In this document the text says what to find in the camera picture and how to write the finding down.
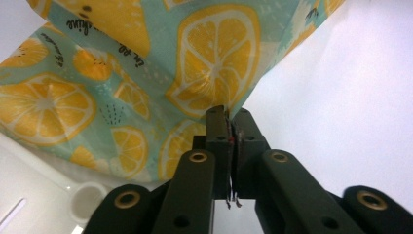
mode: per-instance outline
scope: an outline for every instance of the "yellow lemon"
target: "yellow lemon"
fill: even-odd
[[[140,0],[56,0],[70,12],[146,58],[150,41]]]
[[[0,123],[36,145],[70,140],[95,114],[94,100],[82,85],[48,72],[20,84],[0,86],[0,109]]]
[[[112,128],[118,157],[112,164],[120,164],[122,176],[132,177],[139,173],[148,159],[148,142],[143,131],[132,126]]]
[[[109,55],[104,52],[94,50],[87,51],[79,49],[73,57],[73,65],[82,75],[96,80],[105,81],[109,79],[112,73],[112,67],[109,62]]]
[[[191,2],[192,0],[164,0],[164,4],[167,10],[170,10],[172,7],[181,5],[183,3]]]
[[[85,146],[78,146],[69,158],[69,161],[83,167],[97,170],[103,173],[108,172],[109,165],[103,159],[95,159],[94,155]]]
[[[206,127],[191,120],[184,120],[175,126],[164,141],[159,154],[159,179],[171,179],[182,154],[192,148],[193,137],[205,134]]]
[[[330,16],[343,2],[344,0],[325,0],[324,7],[327,15]]]
[[[216,105],[232,108],[255,76],[259,35],[258,17],[246,6],[218,5],[190,15],[179,26],[168,99],[193,117]]]
[[[24,41],[0,67],[27,67],[42,61],[49,53],[48,48],[37,38]]]
[[[122,100],[144,119],[149,119],[149,96],[134,82],[123,81],[115,92],[114,97]]]
[[[30,7],[39,14],[42,18],[48,16],[52,5],[52,0],[27,0]]]
[[[70,157],[70,162],[90,168],[95,169],[97,163],[94,159],[93,154],[84,146],[79,146],[73,151],[72,156]]]

